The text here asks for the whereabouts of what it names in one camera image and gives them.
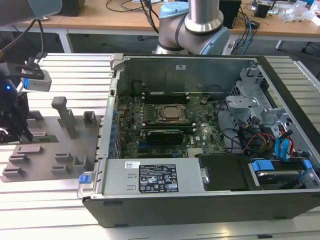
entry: electronic device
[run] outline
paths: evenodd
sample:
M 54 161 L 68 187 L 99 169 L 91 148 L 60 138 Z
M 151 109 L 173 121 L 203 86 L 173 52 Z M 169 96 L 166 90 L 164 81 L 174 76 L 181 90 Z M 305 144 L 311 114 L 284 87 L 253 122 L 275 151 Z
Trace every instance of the electronic device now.
M 85 5 L 86 0 L 62 0 L 62 8 L 58 15 L 77 17 Z
M 223 26 L 233 29 L 241 6 L 241 0 L 220 0 L 219 9 L 223 13 Z
M 265 19 L 270 8 L 274 6 L 276 1 L 273 4 L 270 1 L 259 0 L 256 2 L 257 6 L 254 10 L 254 16 L 257 18 Z
M 320 135 L 264 57 L 117 53 L 110 66 L 98 166 L 78 192 L 101 226 L 291 219 L 320 206 Z

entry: wooden desk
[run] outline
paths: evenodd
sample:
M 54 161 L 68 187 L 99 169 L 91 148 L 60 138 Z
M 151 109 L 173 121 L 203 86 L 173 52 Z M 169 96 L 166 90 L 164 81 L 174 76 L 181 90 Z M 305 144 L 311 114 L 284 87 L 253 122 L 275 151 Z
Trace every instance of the wooden desk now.
M 143 12 L 115 12 L 106 8 L 107 0 L 86 0 L 85 6 L 78 17 L 65 16 L 60 22 L 62 28 L 77 29 L 107 29 L 107 30 L 145 30 L 153 31 L 147 22 Z M 111 9 L 123 11 L 120 3 L 124 0 L 113 0 L 108 4 Z M 128 8 L 138 8 L 140 3 L 128 2 Z M 153 4 L 152 8 L 159 13 L 162 4 Z M 153 17 L 155 25 L 159 26 L 159 21 Z
M 69 34 L 106 34 L 106 35 L 144 35 L 156 36 L 152 27 L 146 20 L 142 12 L 115 12 L 106 8 L 107 0 L 86 0 L 78 17 L 51 16 L 50 20 L 43 21 L 44 31 L 47 33 L 57 33 L 65 53 L 72 53 L 73 48 Z M 119 3 L 124 0 L 113 0 L 108 6 L 115 10 L 123 10 Z M 243 0 L 243 11 L 251 20 L 260 23 L 254 39 L 257 40 L 282 40 L 282 41 L 302 41 L 302 42 L 320 42 L 320 27 L 313 22 L 304 20 L 302 22 L 283 22 L 279 15 L 267 15 L 266 18 L 254 17 L 250 10 L 252 0 Z M 138 8 L 139 3 L 126 3 L 128 8 Z M 154 4 L 153 9 L 159 13 L 162 4 Z M 159 27 L 159 21 L 153 18 L 155 25 Z M 28 23 L 19 23 L 22 30 L 28 26 Z M 2 31 L 15 31 L 12 27 L 0 28 Z M 30 30 L 39 32 L 36 25 Z M 235 22 L 233 29 L 230 29 L 231 40 L 236 40 L 239 35 L 245 31 L 245 26 L 241 20 Z
M 86 0 L 85 6 L 78 17 L 64 17 L 60 22 L 62 28 L 77 29 L 105 29 L 105 30 L 130 30 L 153 31 L 142 12 L 114 12 L 106 8 L 106 0 Z M 119 3 L 123 0 L 114 0 L 108 6 L 116 10 L 122 10 Z M 246 3 L 252 0 L 243 0 L 243 11 L 251 20 L 260 23 L 256 35 L 268 36 L 294 36 L 294 37 L 320 37 L 320 27 L 311 21 L 283 22 L 279 15 L 267 15 L 266 18 L 254 17 L 254 12 L 245 8 Z M 127 3 L 129 8 L 137 8 L 139 3 Z M 159 13 L 162 4 L 154 4 L 153 9 Z M 243 34 L 245 26 L 241 20 L 237 20 L 231 34 Z
M 44 28 L 59 28 L 60 27 L 60 22 L 64 19 L 64 16 L 50 16 L 48 20 L 43 20 L 42 21 L 42 26 Z M 21 28 L 27 28 L 31 24 L 31 21 L 24 21 L 24 22 L 18 22 L 14 24 L 16 27 L 21 27 Z M 35 22 L 33 25 L 34 27 L 39 27 L 38 22 Z
M 72 44 L 69 38 L 69 33 L 66 28 L 60 27 L 60 22 L 64 19 L 64 16 L 50 16 L 48 20 L 43 20 L 42 21 L 42 26 L 43 26 L 43 31 L 45 33 L 55 33 L 59 35 L 63 50 L 65 53 L 72 53 L 73 48 Z M 14 24 L 14 26 L 19 30 L 19 31 L 24 31 L 26 30 L 27 27 L 29 27 L 31 21 L 25 21 L 25 22 L 20 22 Z M 0 27 L 0 31 L 7 31 L 7 32 L 16 32 L 17 30 L 12 26 L 2 26 Z M 29 32 L 40 32 L 40 28 L 38 23 L 36 22 L 33 27 L 29 30 Z

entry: warning label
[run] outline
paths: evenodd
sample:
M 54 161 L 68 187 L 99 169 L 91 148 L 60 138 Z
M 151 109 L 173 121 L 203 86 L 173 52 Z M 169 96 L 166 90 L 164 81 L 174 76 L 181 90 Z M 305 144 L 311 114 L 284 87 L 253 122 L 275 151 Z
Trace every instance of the warning label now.
M 142 194 L 179 192 L 176 165 L 140 165 L 139 192 Z

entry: gray robot arm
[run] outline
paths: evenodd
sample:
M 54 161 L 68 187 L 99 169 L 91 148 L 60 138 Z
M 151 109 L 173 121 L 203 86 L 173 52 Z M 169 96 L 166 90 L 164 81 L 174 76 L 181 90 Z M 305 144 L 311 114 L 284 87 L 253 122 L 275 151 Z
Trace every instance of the gray robot arm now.
M 62 0 L 0 0 L 0 26 L 57 14 Z
M 223 27 L 219 0 L 170 2 L 160 9 L 159 44 L 155 54 L 220 55 L 230 32 Z
M 62 0 L 0 0 L 0 26 L 56 14 L 61 8 Z M 49 91 L 51 86 L 49 74 L 33 60 L 0 64 L 0 144 L 33 141 L 27 124 L 28 96 L 17 91 L 22 79 L 29 90 Z

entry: desk leg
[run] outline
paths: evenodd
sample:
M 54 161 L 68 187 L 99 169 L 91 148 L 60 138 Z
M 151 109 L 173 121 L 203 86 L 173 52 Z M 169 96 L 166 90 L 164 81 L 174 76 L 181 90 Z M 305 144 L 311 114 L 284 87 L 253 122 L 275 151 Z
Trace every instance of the desk leg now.
M 282 48 L 282 45 L 285 43 L 285 41 L 278 41 L 278 43 L 275 46 L 275 49 L 280 50 Z
M 64 53 L 73 53 L 74 49 L 72 47 L 72 43 L 71 43 L 70 36 L 67 29 L 62 28 L 61 31 L 58 32 L 58 34 L 59 34 L 59 38 L 60 38 Z

